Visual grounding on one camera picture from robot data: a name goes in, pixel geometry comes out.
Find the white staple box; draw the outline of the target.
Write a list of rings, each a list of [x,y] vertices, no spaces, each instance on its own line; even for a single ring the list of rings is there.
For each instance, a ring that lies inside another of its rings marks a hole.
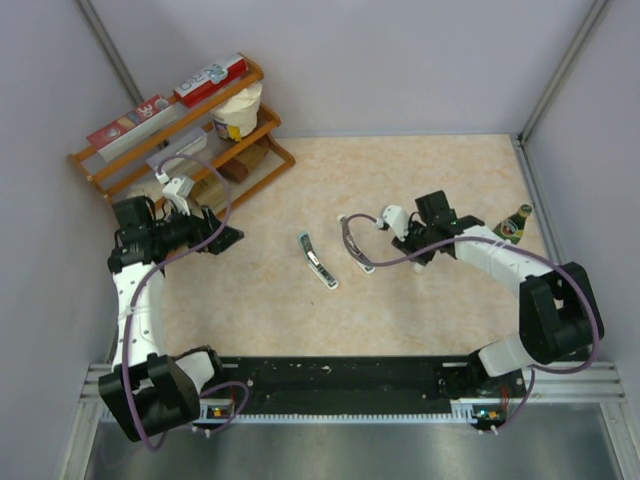
[[[375,272],[375,267],[365,262],[365,256],[359,247],[356,245],[353,235],[348,226],[347,217],[345,215],[339,215],[337,217],[341,229],[341,235],[343,238],[343,246],[355,263],[365,274],[372,274]]]

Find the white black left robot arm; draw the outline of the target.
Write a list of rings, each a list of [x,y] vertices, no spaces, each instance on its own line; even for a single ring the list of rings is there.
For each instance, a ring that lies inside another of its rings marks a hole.
[[[244,232],[204,206],[200,214],[172,211],[160,218],[153,201],[136,196],[113,206],[118,222],[107,260],[118,294],[117,347],[99,395],[133,442],[156,451],[174,428],[199,417],[202,395],[216,396],[227,374],[217,352],[196,347],[178,356],[166,352],[161,300],[165,267],[191,253],[219,255]]]

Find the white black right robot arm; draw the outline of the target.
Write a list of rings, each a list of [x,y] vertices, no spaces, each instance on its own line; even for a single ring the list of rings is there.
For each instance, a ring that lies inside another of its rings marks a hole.
[[[519,304],[517,331],[469,356],[466,380],[474,393],[490,395],[506,374],[531,365],[544,367],[599,344],[604,325],[582,266],[558,266],[517,249],[477,217],[458,216],[443,191],[415,203],[417,219],[395,205],[381,211],[396,249],[420,268],[437,252],[446,253],[488,274]]]

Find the small white red packet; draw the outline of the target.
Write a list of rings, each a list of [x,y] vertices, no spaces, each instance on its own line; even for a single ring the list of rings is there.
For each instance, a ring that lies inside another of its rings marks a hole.
[[[424,265],[421,265],[421,264],[419,264],[419,263],[415,263],[415,264],[413,265],[412,269],[413,269],[413,271],[414,271],[416,274],[420,275],[420,274],[422,274],[422,273],[423,273],[423,271],[424,271],[424,269],[425,269],[425,266],[424,266]]]

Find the light blue stapler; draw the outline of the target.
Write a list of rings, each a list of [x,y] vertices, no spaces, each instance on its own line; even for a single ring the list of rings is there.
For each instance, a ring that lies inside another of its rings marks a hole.
[[[300,233],[298,235],[298,242],[307,262],[307,266],[329,290],[335,290],[338,287],[339,282],[318,258],[309,234],[307,232]]]

